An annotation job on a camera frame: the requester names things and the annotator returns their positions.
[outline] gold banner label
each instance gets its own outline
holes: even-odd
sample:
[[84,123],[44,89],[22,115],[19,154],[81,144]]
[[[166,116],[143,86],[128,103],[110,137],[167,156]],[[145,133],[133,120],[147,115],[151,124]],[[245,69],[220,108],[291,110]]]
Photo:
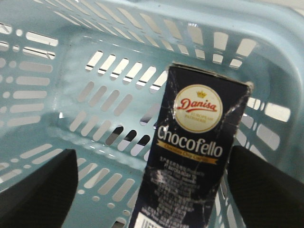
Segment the gold banner label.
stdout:
[[195,161],[198,161],[198,162],[204,162],[204,163],[209,163],[209,164],[214,164],[216,165],[218,159],[215,159],[215,158],[210,158],[210,157],[206,157],[206,156],[203,156],[203,155],[196,155],[196,154],[193,154],[191,152],[188,152],[188,151],[184,151],[180,148],[176,148],[175,146],[172,146],[170,144],[167,144],[163,141],[160,141],[160,140],[157,140],[157,145],[168,150],[168,151],[171,151],[173,153],[176,153],[178,155],[181,155],[185,158],[190,158],[192,160],[195,160]]

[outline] round gold logo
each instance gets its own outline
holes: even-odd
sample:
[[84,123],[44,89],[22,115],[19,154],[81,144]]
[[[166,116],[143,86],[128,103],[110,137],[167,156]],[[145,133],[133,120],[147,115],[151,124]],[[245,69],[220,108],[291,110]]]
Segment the round gold logo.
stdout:
[[174,101],[177,123],[192,133],[213,129],[223,113],[222,101],[213,89],[205,85],[190,85],[183,88]]

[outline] barcode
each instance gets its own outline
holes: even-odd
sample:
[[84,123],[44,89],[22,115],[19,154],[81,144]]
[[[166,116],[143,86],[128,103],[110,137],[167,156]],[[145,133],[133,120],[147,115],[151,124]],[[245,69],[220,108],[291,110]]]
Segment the barcode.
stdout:
[[142,213],[138,213],[134,228],[163,228]]

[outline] cardboard packaging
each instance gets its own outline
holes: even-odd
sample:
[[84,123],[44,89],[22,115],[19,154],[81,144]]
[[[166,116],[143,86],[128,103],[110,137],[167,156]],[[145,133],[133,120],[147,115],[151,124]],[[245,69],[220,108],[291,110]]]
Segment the cardboard packaging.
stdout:
[[252,87],[173,65],[129,228],[205,228]]

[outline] light blue plastic basket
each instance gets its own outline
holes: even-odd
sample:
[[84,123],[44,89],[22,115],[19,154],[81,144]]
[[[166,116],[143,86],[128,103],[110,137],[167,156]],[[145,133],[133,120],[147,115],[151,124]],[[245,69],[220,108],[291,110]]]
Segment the light blue plastic basket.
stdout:
[[[79,185],[63,227],[127,224],[172,61],[252,81],[236,144],[304,182],[298,12],[240,0],[2,0],[0,191],[73,148]],[[226,183],[209,227],[243,228]]]

